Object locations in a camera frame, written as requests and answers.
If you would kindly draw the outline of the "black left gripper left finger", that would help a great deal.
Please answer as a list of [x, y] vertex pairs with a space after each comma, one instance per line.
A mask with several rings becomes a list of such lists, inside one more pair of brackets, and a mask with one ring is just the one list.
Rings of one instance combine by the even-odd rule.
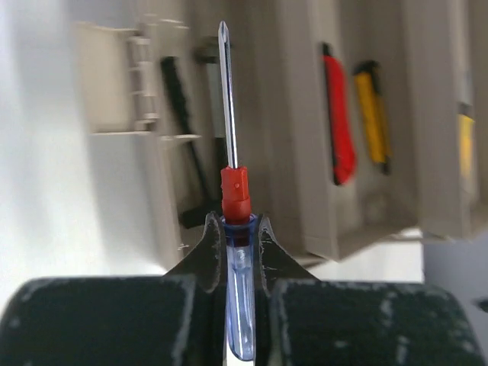
[[201, 241], [164, 275], [25, 282], [1, 319], [1, 363], [222, 364], [225, 244], [209, 213]]

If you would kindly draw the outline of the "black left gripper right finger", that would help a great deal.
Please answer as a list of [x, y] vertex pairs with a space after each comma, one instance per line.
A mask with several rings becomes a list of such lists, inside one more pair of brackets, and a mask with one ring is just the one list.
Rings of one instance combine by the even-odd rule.
[[258, 216], [253, 241], [257, 365], [484, 365], [457, 299], [415, 283], [322, 281]]

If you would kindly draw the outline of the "black T-handle wrench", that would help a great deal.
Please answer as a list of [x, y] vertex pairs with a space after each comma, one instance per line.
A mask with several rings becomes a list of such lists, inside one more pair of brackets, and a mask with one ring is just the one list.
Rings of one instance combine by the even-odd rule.
[[[177, 58], [174, 56], [163, 57], [159, 61], [159, 66], [172, 113], [174, 114], [183, 134], [191, 135], [191, 115], [188, 110], [187, 98], [185, 96], [181, 78], [178, 72]], [[197, 154], [197, 149], [194, 142], [188, 141], [185, 143], [185, 145], [187, 147], [193, 167], [196, 171], [199, 188], [202, 195], [202, 201], [198, 206], [186, 210], [183, 213], [180, 213], [178, 216], [180, 224], [185, 229], [190, 229], [196, 226], [204, 225], [206, 216], [209, 212], [214, 211], [222, 214], [222, 209], [220, 207], [220, 202], [217, 199], [213, 199], [211, 196], [207, 176], [204, 172], [204, 166]]]

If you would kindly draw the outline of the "red handled tool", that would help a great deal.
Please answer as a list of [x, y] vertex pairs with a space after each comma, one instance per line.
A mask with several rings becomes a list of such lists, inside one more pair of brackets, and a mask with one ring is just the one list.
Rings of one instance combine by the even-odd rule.
[[357, 166], [349, 128], [346, 80], [342, 64], [333, 56], [328, 43], [322, 43], [322, 63], [332, 150], [332, 179], [336, 186], [341, 186], [353, 177]]

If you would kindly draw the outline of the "translucent brown plastic toolbox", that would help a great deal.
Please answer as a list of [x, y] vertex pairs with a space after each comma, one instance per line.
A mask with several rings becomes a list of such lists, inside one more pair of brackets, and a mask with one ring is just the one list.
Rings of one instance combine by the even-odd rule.
[[[73, 30], [83, 112], [106, 242], [154, 248], [175, 265], [202, 226], [178, 216], [219, 179], [204, 65], [194, 51], [230, 28], [239, 160], [253, 210], [304, 262], [339, 260], [419, 228], [423, 242], [487, 231], [487, 3], [485, 1], [79, 1]], [[346, 80], [357, 166], [336, 186], [322, 43]], [[159, 66], [174, 56], [191, 115], [184, 135]], [[391, 173], [371, 161], [353, 76], [380, 63]], [[461, 175], [458, 104], [472, 106], [473, 163]]]

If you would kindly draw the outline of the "yellow black handled tool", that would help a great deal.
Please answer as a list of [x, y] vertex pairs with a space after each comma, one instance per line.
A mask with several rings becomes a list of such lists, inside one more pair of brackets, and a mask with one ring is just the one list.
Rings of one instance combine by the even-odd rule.
[[459, 153], [461, 175], [469, 180], [473, 163], [473, 129], [472, 106], [464, 102], [458, 104]]

